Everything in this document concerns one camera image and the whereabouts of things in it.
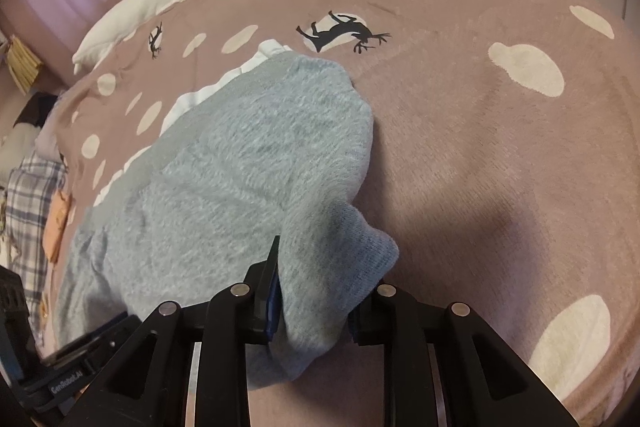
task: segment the plaid fabric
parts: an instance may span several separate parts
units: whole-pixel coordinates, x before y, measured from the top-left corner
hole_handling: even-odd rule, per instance
[[[0,192],[0,235],[2,235],[4,233],[4,216],[5,214],[5,209],[6,209],[6,191],[2,190],[2,192]]]
[[[51,198],[62,187],[64,178],[62,163],[43,160],[33,152],[11,172],[7,186],[6,234],[20,252],[10,269],[22,279],[31,329],[36,337],[40,333],[38,308],[47,274],[42,235]]]

